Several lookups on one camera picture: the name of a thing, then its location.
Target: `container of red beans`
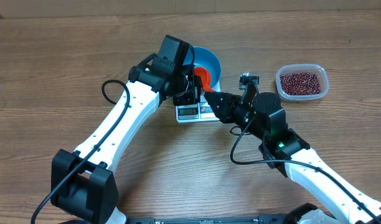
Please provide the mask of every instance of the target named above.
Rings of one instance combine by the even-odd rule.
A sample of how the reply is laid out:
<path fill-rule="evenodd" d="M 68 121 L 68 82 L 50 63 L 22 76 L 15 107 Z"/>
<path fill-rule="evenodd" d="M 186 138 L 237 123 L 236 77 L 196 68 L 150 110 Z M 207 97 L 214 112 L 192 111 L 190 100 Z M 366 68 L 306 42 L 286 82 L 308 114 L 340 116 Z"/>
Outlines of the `container of red beans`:
<path fill-rule="evenodd" d="M 329 91 L 329 80 L 320 65 L 287 65 L 276 74 L 276 87 L 281 100 L 316 100 Z"/>

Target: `red beans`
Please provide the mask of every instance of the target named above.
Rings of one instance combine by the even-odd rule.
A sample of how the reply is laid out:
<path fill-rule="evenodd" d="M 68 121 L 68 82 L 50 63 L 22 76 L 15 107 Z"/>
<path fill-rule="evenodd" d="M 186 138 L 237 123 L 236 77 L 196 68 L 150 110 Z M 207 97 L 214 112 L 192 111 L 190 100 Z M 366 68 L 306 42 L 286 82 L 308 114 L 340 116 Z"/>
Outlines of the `red beans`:
<path fill-rule="evenodd" d="M 318 77 L 311 72 L 281 75 L 280 84 L 289 95 L 315 95 L 321 93 Z"/>

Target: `robotic arm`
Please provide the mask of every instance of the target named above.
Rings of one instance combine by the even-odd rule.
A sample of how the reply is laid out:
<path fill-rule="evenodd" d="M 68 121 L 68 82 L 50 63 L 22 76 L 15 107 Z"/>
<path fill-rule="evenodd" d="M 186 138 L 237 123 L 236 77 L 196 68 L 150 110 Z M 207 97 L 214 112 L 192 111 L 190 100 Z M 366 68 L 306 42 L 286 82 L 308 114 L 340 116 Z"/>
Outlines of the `robotic arm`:
<path fill-rule="evenodd" d="M 191 64 L 184 65 L 188 50 L 192 52 L 193 60 Z M 52 161 L 52 191 L 43 203 L 51 199 L 52 205 L 93 224 L 132 224 L 116 208 L 118 190 L 113 174 L 139 127 L 165 99 L 173 97 L 176 106 L 200 102 L 202 86 L 200 78 L 194 75 L 194 57 L 191 45 L 167 35 L 158 54 L 151 54 L 134 66 L 129 72 L 129 82 L 122 84 L 126 91 L 95 132 L 73 153 L 61 149 L 55 155 Z M 234 163 L 267 163 L 271 168 L 277 168 L 285 177 L 309 190 L 341 223 L 381 223 L 381 203 L 364 195 L 336 174 L 306 141 L 288 128 L 278 95 L 259 93 L 258 77 L 242 75 L 239 84 L 240 88 L 245 89 L 243 96 L 206 92 L 205 98 L 221 122 L 235 123 L 241 127 L 243 134 L 248 131 L 262 139 L 259 150 L 264 159 L 270 161 L 235 161 L 233 148 L 231 160 Z M 309 167 L 303 166 L 303 163 L 309 164 Z M 91 173 L 90 177 L 81 176 L 83 172 Z M 32 223 L 43 203 L 33 215 Z M 290 213 L 272 220 L 275 223 L 295 223 L 306 212 L 295 213 L 298 215 Z M 219 222 L 258 224 L 270 220 L 270 216 L 246 218 L 247 222 L 241 218 L 235 220 Z"/>

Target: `wooden surface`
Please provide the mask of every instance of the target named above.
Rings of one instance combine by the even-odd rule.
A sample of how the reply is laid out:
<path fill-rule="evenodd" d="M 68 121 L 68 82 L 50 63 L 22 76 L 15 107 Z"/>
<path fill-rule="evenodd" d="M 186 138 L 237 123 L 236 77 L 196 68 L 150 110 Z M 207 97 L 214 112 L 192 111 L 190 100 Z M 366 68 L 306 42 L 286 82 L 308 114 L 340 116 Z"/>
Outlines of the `wooden surface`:
<path fill-rule="evenodd" d="M 50 190 L 50 166 L 112 109 L 100 86 L 159 50 L 171 34 L 212 50 L 223 91 L 260 75 L 275 91 L 283 65 L 318 63 L 329 76 L 319 101 L 283 103 L 289 126 L 351 184 L 381 201 L 381 11 L 261 12 L 188 16 L 0 20 L 0 223 L 28 223 Z M 109 93 L 118 97 L 119 86 Z M 231 124 L 178 124 L 164 102 L 139 129 L 115 175 L 132 217 L 230 217 L 288 212 L 306 190 L 266 165 L 230 162 Z M 245 136 L 235 157 L 261 159 Z M 38 223 L 73 218 L 48 204 Z"/>
<path fill-rule="evenodd" d="M 381 9 L 381 0 L 0 0 L 4 18 Z"/>

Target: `white scale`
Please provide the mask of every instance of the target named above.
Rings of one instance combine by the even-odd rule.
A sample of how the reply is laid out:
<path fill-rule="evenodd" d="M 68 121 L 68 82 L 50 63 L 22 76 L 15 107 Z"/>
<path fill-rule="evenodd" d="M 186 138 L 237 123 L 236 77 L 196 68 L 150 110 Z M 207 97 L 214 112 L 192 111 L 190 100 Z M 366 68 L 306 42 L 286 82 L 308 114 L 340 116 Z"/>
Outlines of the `white scale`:
<path fill-rule="evenodd" d="M 214 91 L 221 91 L 220 82 L 213 87 Z M 176 106 L 176 118 L 178 123 L 219 121 L 213 110 L 204 98 L 204 93 L 200 96 L 200 103 L 195 105 Z"/>

